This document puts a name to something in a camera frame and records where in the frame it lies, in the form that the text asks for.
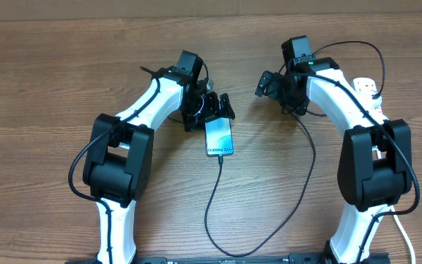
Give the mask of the Samsung Galaxy smartphone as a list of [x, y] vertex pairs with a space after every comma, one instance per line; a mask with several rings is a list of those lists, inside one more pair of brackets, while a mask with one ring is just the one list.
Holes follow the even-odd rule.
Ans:
[[225, 156], [234, 153], [231, 120], [218, 118], [205, 124], [206, 153]]

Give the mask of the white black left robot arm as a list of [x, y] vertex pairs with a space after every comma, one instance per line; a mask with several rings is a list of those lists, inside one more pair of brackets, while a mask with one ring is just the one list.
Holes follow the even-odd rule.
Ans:
[[93, 263], [134, 262], [136, 202], [152, 171], [155, 132], [171, 113], [181, 111], [185, 131], [204, 130], [208, 156], [233, 154], [235, 114], [229, 96], [213, 92], [210, 77], [199, 77], [206, 69], [201, 57], [183, 51], [176, 65], [150, 73], [149, 88], [132, 106], [96, 118], [81, 152], [83, 182], [100, 213], [100, 249]]

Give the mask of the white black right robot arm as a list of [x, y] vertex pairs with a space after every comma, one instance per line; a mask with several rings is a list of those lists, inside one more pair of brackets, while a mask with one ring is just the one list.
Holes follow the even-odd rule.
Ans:
[[287, 40], [281, 51], [284, 65], [263, 72], [256, 95], [278, 101], [291, 115], [303, 116], [315, 103], [343, 137], [337, 182], [345, 206], [338, 228], [322, 253], [291, 253], [289, 261], [389, 263], [388, 254], [369, 247], [385, 216], [411, 213], [419, 203], [409, 125], [382, 113], [373, 81], [348, 82], [332, 58], [317, 57], [307, 36]]

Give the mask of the white charger plug adapter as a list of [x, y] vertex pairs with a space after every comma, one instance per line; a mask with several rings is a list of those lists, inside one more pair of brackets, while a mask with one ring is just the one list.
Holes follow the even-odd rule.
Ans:
[[372, 105], [372, 108], [378, 112], [382, 113], [382, 97], [377, 94], [376, 90], [368, 89], [366, 91], [367, 98]]

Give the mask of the white power strip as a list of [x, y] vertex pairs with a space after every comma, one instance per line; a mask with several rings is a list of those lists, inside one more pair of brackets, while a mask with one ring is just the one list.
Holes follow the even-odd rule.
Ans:
[[355, 97], [361, 106], [379, 123], [383, 124], [388, 118], [382, 112], [382, 97], [374, 99], [378, 93], [375, 81], [370, 78], [358, 77], [351, 82]]

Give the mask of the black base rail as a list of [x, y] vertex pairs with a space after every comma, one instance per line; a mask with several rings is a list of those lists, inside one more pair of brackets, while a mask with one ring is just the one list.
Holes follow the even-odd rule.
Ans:
[[323, 253], [291, 253], [280, 257], [242, 258], [182, 258], [135, 257], [132, 264], [336, 264], [336, 261]]

